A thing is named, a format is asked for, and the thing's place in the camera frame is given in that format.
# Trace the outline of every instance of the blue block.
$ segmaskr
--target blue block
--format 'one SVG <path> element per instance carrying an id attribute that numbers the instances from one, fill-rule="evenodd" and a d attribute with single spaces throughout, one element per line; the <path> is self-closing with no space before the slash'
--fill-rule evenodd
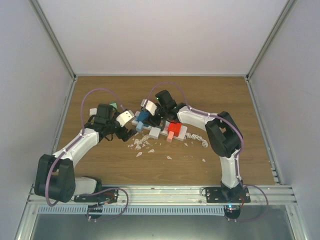
<path id="1" fill-rule="evenodd" d="M 149 117 L 150 113 L 148 111 L 141 111 L 139 116 L 136 118 L 137 122 L 143 122 Z"/>
<path id="2" fill-rule="evenodd" d="M 138 122 L 138 125 L 136 126 L 135 130 L 140 133 L 140 132 L 142 132 L 143 126 L 144 126 L 143 122 L 140 121 L 140 122 Z"/>

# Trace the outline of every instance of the red block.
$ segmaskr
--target red block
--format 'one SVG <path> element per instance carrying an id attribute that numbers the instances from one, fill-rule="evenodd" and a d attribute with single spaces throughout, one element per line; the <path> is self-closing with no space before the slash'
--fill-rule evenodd
<path id="1" fill-rule="evenodd" d="M 181 130 L 181 123 L 171 123 L 169 124 L 168 127 L 168 133 L 173 132 L 175 137 L 179 136 L 180 130 Z"/>

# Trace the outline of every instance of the metal corner post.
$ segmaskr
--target metal corner post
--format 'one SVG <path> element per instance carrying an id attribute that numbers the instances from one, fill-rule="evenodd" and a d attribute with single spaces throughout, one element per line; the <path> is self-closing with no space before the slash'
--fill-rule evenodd
<path id="1" fill-rule="evenodd" d="M 53 141 L 52 141 L 52 144 L 51 144 L 51 148 L 50 148 L 50 151 L 51 151 L 52 154 L 57 150 L 58 143 L 59 143 L 59 140 L 60 140 L 60 136 L 61 136 L 61 133 L 62 133 L 62 129 L 63 129 L 64 123 L 65 123 L 66 116 L 67 116 L 68 109 L 69 109 L 69 105 L 70 105 L 70 102 L 71 102 L 71 98 L 72 98 L 72 95 L 74 93 L 75 85 L 77 83 L 77 79 L 78 79 L 78 77 L 76 77 L 74 81 L 70 81 L 68 92 L 67 92 L 67 95 L 65 97 L 65 101 L 64 101 L 64 104 L 63 104 L 63 107 L 62 107 L 62 110 L 61 110 L 59 122 L 57 124 L 56 129 L 55 129 L 54 138 L 53 138 Z"/>
<path id="2" fill-rule="evenodd" d="M 73 81 L 76 80 L 76 74 L 75 72 L 73 71 L 54 31 L 52 30 L 50 24 L 49 24 L 49 21 L 47 20 L 46 18 L 46 15 L 44 13 L 44 11 L 42 10 L 39 2 L 37 0 L 29 0 L 31 6 L 33 7 L 34 9 L 34 12 L 36 13 L 36 15 L 38 16 L 44 30 L 46 31 L 46 33 L 48 34 L 54 48 L 56 49 L 57 53 L 59 54 L 61 60 L 63 61 L 63 64 L 65 65 L 67 71 L 69 72 L 71 78 Z"/>
<path id="3" fill-rule="evenodd" d="M 247 74 L 247 78 L 250 79 L 252 77 L 252 75 L 254 74 L 257 66 L 259 65 L 261 59 L 263 58 L 263 56 L 265 55 L 266 51 L 268 50 L 269 46 L 271 45 L 272 41 L 274 40 L 275 36 L 277 35 L 280 27 L 283 25 L 283 23 L 285 22 L 287 16 L 289 15 L 292 7 L 294 6 L 296 0 L 287 0 L 287 2 L 285 3 L 279 17 L 277 18 L 277 20 L 275 21 L 271 32 L 269 33 L 268 37 L 266 38 L 264 44 L 262 45 L 261 50 L 259 51 L 257 57 L 255 58 L 248 74 Z"/>

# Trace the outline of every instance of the white block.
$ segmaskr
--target white block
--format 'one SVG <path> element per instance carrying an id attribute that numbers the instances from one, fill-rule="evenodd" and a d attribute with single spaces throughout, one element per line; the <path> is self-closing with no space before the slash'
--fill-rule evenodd
<path id="1" fill-rule="evenodd" d="M 90 108 L 89 115 L 92 116 L 92 115 L 96 115 L 96 114 L 97 114 L 97 109 L 96 108 Z"/>
<path id="2" fill-rule="evenodd" d="M 158 139 L 160 132 L 161 132 L 160 128 L 152 127 L 149 132 L 149 137 L 154 138 L 154 139 Z"/>

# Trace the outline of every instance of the black bracket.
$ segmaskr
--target black bracket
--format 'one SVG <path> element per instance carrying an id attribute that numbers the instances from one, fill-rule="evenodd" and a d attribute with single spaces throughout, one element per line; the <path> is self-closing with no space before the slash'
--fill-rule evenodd
<path id="1" fill-rule="evenodd" d="M 245 204 L 250 203 L 250 195 L 249 195 L 249 190 L 247 187 L 244 189 L 239 190 L 237 195 L 233 196 L 229 200 L 226 199 L 225 194 L 223 193 L 223 188 L 220 186 L 209 186 L 205 187 L 202 190 L 202 194 L 205 194 L 206 202 L 210 204 L 214 203 L 239 203 L 241 204 L 242 201 L 244 201 Z"/>
<path id="2" fill-rule="evenodd" d="M 110 189 L 112 188 L 111 186 L 103 186 L 101 188 L 102 190 L 105 189 Z M 75 203 L 102 203 L 102 202 L 108 202 L 108 204 L 113 204 L 118 201 L 118 190 L 110 190 L 110 191 L 105 191 L 99 195 L 94 195 L 94 196 L 86 196 L 86 195 L 81 195 L 81 196 L 74 196 L 74 202 Z"/>

